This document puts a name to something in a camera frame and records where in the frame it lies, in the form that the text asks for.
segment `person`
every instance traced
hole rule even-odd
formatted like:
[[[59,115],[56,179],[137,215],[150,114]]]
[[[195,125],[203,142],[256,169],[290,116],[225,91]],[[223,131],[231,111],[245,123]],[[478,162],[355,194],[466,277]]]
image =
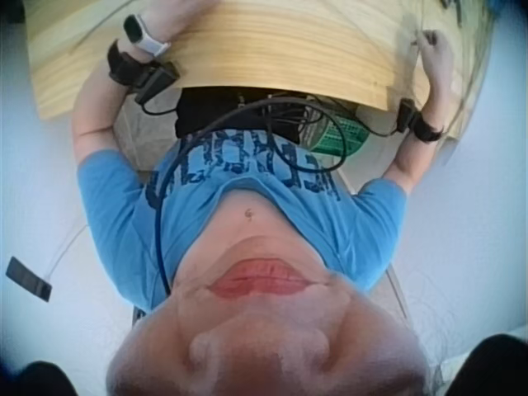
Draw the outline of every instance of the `person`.
[[[164,45],[217,3],[154,0],[139,19]],[[132,41],[117,42],[121,56],[150,62],[153,53]],[[418,32],[417,45],[431,86],[422,123],[437,137],[453,55],[439,31]],[[78,182],[109,277],[147,316],[112,360],[108,392],[420,393],[427,365],[416,337],[365,293],[389,265],[434,139],[409,133],[384,175],[351,196],[331,174],[297,172],[281,161],[264,131],[215,131],[187,154],[167,189],[167,295],[156,260],[155,205],[112,130],[129,88],[110,73],[106,60],[99,64],[74,106]],[[157,167],[150,182],[156,191],[186,141]],[[276,141],[299,165],[318,166],[309,152]]]

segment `floor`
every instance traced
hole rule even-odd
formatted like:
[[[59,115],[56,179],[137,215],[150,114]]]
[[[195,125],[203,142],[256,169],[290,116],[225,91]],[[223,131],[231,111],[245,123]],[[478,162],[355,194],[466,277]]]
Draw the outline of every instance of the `floor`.
[[[69,118],[41,122],[24,33],[2,26],[2,273],[17,256],[39,276],[85,225]],[[345,168],[377,177],[399,137],[369,138]],[[408,202],[394,270],[432,364],[526,324],[526,22],[505,10],[481,96],[462,141],[446,145]],[[0,353],[18,370],[64,368],[82,395],[104,394],[107,362],[132,307],[107,280],[87,230],[57,267],[48,304],[2,276]]]

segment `mouth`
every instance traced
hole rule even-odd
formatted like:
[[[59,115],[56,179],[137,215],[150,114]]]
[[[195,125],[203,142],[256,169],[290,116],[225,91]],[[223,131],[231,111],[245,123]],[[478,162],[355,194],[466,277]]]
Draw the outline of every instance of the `mouth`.
[[[313,282],[280,259],[251,259],[237,262],[209,290],[218,297],[237,299],[251,293],[293,295]]]

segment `wooden tabletop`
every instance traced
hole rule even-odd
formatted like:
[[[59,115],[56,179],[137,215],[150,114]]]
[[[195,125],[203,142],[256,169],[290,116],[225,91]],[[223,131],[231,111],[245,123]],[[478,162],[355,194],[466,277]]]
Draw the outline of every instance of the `wooden tabletop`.
[[[146,2],[24,3],[35,99],[49,119],[72,109],[88,74],[123,35],[122,21]],[[415,30],[442,29],[455,52],[450,135],[458,137],[479,92],[493,25],[484,0],[462,3],[459,28],[455,7],[444,10],[440,0],[223,0],[166,56],[181,73],[179,87],[272,87],[396,111],[402,97],[418,105],[427,99]]]

